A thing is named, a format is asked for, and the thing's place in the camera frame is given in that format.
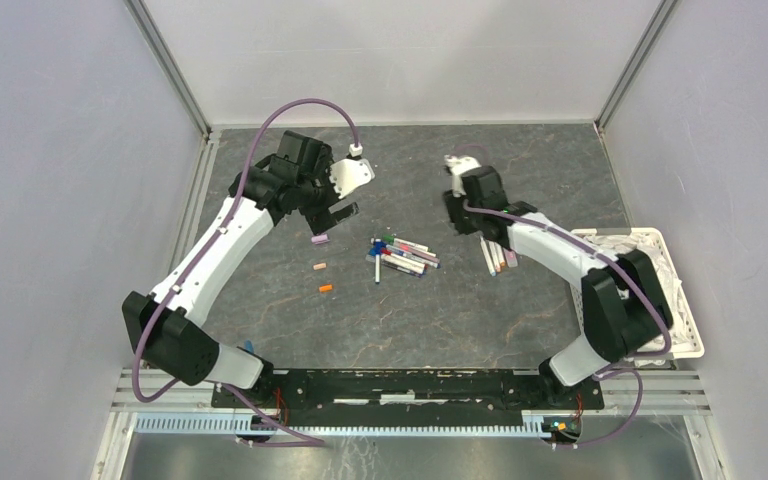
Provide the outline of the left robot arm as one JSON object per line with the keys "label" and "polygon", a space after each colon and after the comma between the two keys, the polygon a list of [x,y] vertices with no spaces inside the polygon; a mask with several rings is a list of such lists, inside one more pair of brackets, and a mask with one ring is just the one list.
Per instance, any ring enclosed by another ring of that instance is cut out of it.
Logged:
{"label": "left robot arm", "polygon": [[375,174],[358,144],[335,160],[330,145],[287,130],[278,149],[249,165],[204,235],[150,293],[131,292],[123,317],[135,362],[147,362],[187,385],[231,384],[250,407],[274,394],[271,365],[241,347],[220,343],[203,326],[231,275],[286,216],[297,212],[321,235],[355,215],[356,204],[334,205]]}

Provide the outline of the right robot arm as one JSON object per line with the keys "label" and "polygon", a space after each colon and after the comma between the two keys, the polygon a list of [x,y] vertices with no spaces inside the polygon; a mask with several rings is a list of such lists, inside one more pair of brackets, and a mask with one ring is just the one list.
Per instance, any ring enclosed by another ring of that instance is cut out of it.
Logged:
{"label": "right robot arm", "polygon": [[540,400],[562,408],[578,385],[661,338],[671,348],[673,316],[651,257],[600,249],[526,202],[509,200],[495,168],[469,156],[447,156],[452,184],[443,194],[451,224],[463,235],[528,257],[565,280],[582,304],[582,332],[541,366]]}

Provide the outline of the light blue capped pen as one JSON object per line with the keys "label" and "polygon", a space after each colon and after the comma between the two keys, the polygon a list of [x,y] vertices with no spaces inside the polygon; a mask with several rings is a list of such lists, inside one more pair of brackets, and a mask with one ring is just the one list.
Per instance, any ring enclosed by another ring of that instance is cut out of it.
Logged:
{"label": "light blue capped pen", "polygon": [[497,272],[495,268],[495,262],[491,255],[490,247],[488,246],[487,242],[483,237],[479,238],[479,245],[480,245],[488,272],[491,276],[495,277],[497,275]]}

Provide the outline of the orange capped marker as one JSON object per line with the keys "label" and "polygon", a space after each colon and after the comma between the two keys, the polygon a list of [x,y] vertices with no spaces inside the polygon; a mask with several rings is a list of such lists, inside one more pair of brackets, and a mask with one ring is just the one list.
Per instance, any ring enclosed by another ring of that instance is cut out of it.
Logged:
{"label": "orange capped marker", "polygon": [[506,267],[505,255],[502,247],[495,243],[488,241],[488,248],[491,255],[491,260],[494,264],[494,270],[500,273]]}

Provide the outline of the pink highlighter pen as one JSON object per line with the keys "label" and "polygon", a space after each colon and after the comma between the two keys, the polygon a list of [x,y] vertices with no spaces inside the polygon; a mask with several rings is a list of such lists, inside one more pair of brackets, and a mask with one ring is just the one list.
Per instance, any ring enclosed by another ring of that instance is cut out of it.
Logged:
{"label": "pink highlighter pen", "polygon": [[503,250],[506,265],[509,268],[516,268],[518,266],[518,258],[514,251],[504,249]]}

